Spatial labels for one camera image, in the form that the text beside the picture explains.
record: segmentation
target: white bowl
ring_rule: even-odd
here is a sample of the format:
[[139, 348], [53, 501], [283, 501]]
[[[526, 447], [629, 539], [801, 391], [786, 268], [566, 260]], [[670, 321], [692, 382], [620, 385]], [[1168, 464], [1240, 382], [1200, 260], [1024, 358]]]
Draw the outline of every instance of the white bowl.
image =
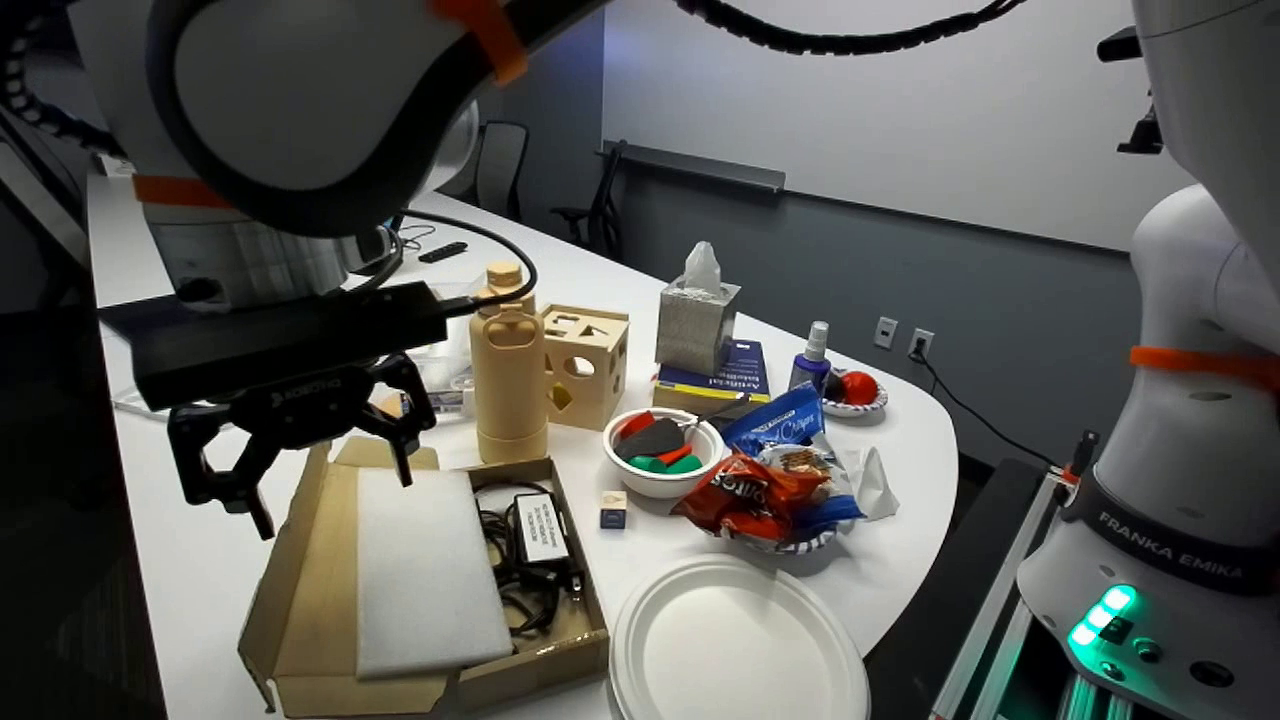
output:
[[[645, 474], [645, 468], [631, 468], [625, 457], [614, 453], [615, 445], [615, 431], [631, 420], [631, 416], [670, 416], [678, 420], [685, 431], [692, 430], [688, 445], [692, 445], [692, 457], [705, 462], [696, 474]], [[606, 457], [615, 474], [615, 479], [636, 493], [636, 497], [650, 497], [650, 501], [682, 501], [692, 493], [692, 486], [730, 457], [721, 431], [705, 420], [696, 420], [692, 413], [685, 410], [636, 410], [636, 413], [620, 413], [608, 420], [606, 430]]]
[[878, 395], [874, 404], [823, 400], [823, 413], [830, 413], [830, 416], [847, 416], [847, 420], [881, 420], [881, 416], [886, 416], [886, 404], [889, 404], [889, 395], [886, 395], [886, 387], [881, 387], [881, 395]]

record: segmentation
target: small container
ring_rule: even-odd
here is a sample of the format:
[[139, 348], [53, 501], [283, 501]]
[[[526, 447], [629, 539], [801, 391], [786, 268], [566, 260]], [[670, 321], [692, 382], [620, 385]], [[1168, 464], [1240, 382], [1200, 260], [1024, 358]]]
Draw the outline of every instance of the small container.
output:
[[830, 325], [812, 321], [810, 348], [795, 354], [787, 387], [812, 385], [817, 391], [823, 391], [830, 376], [833, 376]]
[[[670, 416], [678, 420], [685, 431], [692, 430], [688, 445], [692, 445], [692, 457], [702, 462], [696, 474], [645, 474], [645, 468], [631, 468], [625, 457], [615, 457], [615, 435], [620, 430], [642, 416], [642, 413], [653, 413], [653, 416]], [[709, 426], [709, 420], [696, 420], [692, 413], [685, 410], [636, 410], [636, 413], [620, 413], [608, 420], [606, 430], [606, 457], [608, 464], [615, 468], [615, 479], [636, 493], [636, 497], [650, 497], [650, 501], [682, 501], [692, 493], [692, 486], [730, 457], [721, 431]]]
[[889, 404], [886, 385], [878, 385], [878, 395], [870, 404], [823, 395], [823, 413], [830, 416], [859, 420], [859, 426], [881, 426], [886, 420], [886, 404]]
[[[520, 266], [488, 268], [488, 298], [517, 294]], [[486, 464], [548, 457], [546, 325], [534, 298], [472, 315], [477, 445]]]

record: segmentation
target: white foam block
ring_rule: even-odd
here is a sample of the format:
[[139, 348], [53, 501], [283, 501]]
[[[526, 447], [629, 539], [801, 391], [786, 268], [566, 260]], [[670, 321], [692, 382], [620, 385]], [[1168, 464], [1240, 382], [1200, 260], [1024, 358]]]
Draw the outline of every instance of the white foam block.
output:
[[467, 474], [361, 474], [361, 678], [513, 653]]

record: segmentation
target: wall outlet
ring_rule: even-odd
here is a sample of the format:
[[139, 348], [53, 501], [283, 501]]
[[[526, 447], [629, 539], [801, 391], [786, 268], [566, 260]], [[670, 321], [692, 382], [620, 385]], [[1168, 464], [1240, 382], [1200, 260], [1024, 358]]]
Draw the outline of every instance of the wall outlet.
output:
[[917, 330], [907, 358], [919, 363], [931, 354], [931, 330]]
[[894, 321], [894, 315], [881, 315], [874, 345], [878, 345], [878, 348], [894, 348], [894, 339], [898, 339], [898, 321]]

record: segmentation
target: plastic bottle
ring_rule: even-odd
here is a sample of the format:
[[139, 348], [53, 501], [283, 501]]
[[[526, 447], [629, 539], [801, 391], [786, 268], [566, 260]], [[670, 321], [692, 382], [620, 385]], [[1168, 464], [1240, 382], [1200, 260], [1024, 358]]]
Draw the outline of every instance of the plastic bottle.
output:
[[787, 387], [812, 385], [817, 391], [823, 391], [830, 376], [833, 376], [830, 325], [812, 321], [810, 325], [810, 348], [795, 354]]
[[[488, 298], [517, 294], [520, 266], [488, 268]], [[486, 464], [548, 457], [546, 330], [534, 294], [472, 315], [477, 445]]]

